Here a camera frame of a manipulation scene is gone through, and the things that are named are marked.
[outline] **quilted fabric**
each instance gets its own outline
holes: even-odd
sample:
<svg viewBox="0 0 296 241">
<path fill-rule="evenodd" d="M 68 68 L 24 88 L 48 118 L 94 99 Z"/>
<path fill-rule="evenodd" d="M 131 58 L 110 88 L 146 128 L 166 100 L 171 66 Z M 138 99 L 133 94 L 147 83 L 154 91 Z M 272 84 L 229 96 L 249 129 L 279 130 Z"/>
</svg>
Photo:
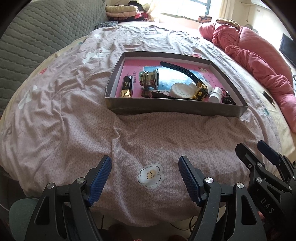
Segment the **quilted fabric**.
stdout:
<svg viewBox="0 0 296 241">
<path fill-rule="evenodd" d="M 0 116 L 13 93 L 40 63 L 107 20 L 105 0 L 29 3 L 0 39 Z"/>
<path fill-rule="evenodd" d="M 240 33 L 228 24 L 210 23 L 199 27 L 201 35 L 225 50 L 236 62 L 250 72 L 256 80 L 269 90 L 278 103 L 290 129 L 296 133 L 296 97 L 289 80 L 277 74 L 258 54 L 239 46 Z"/>
<path fill-rule="evenodd" d="M 272 44 L 255 33 L 253 30 L 243 27 L 239 37 L 238 46 L 258 54 L 277 74 L 285 76 L 293 86 L 293 77 L 289 65 Z"/>
</svg>

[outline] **metallic cylinder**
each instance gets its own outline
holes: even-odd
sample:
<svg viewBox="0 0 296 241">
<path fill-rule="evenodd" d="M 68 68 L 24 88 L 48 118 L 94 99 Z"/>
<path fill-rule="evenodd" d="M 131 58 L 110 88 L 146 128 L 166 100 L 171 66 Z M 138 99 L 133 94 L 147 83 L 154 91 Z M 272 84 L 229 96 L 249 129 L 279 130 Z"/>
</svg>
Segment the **metallic cylinder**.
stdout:
<svg viewBox="0 0 296 241">
<path fill-rule="evenodd" d="M 158 89 L 159 86 L 159 74 L 158 69 L 153 72 L 144 71 L 140 74 L 140 85 L 145 89 L 153 88 Z"/>
</svg>

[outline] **yellow folded blanket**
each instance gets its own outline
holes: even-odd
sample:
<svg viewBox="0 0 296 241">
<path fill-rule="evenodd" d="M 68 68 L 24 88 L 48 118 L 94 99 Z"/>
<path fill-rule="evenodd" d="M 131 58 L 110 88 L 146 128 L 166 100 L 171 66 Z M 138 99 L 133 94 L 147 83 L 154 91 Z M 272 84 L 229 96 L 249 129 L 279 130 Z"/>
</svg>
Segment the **yellow folded blanket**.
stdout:
<svg viewBox="0 0 296 241">
<path fill-rule="evenodd" d="M 124 6 L 124 5 L 119 5 L 119 6 L 106 6 L 105 7 L 106 12 L 109 13 L 122 13 L 122 12 L 133 12 L 137 11 L 138 7 L 137 6 Z"/>
</svg>

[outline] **bed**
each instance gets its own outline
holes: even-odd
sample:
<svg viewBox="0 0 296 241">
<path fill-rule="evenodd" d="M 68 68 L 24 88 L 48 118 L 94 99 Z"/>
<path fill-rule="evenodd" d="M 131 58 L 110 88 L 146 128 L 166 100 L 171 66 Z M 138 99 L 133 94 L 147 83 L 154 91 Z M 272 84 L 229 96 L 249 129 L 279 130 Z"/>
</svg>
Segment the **bed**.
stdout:
<svg viewBox="0 0 296 241">
<path fill-rule="evenodd" d="M 112 172 L 92 211 L 128 225 L 152 226 L 200 211 L 178 172 L 181 155 L 220 183 L 245 185 L 249 171 L 235 156 L 238 143 L 247 144 L 276 175 L 275 166 L 256 150 L 257 141 L 264 139 L 290 161 L 296 160 L 295 134 L 278 106 L 262 95 L 264 87 L 222 50 L 199 39 L 197 31 L 179 30 L 155 23 L 100 28 L 33 71 L 0 120 L 0 165 L 19 181 L 26 195 L 40 195 L 49 182 L 72 183 L 109 155 Z M 83 61 L 96 49 L 102 50 L 100 56 Z M 182 113 L 117 116 L 106 108 L 104 91 L 123 51 L 210 59 L 233 81 L 249 109 L 239 119 Z M 201 134 L 201 127 L 207 135 Z M 139 185 L 141 170 L 154 164 L 163 168 L 161 185 L 155 189 Z"/>
</svg>

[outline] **blue textured pad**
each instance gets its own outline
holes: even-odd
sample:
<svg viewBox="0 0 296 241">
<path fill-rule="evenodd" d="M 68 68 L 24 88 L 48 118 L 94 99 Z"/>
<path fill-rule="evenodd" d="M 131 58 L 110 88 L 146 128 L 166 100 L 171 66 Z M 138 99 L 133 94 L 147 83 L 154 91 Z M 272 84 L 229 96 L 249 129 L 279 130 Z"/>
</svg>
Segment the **blue textured pad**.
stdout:
<svg viewBox="0 0 296 241">
<path fill-rule="evenodd" d="M 257 143 L 257 149 L 273 164 L 278 165 L 280 163 L 279 154 L 276 153 L 269 145 L 264 141 L 259 141 Z"/>
<path fill-rule="evenodd" d="M 89 206 L 92 206 L 95 202 L 99 200 L 111 169 L 112 161 L 110 157 L 107 157 L 106 161 L 103 163 L 101 169 L 90 185 L 89 198 L 87 199 L 87 203 Z"/>
<path fill-rule="evenodd" d="M 198 205 L 201 202 L 199 185 L 182 157 L 179 158 L 178 167 L 191 200 Z"/>
</svg>

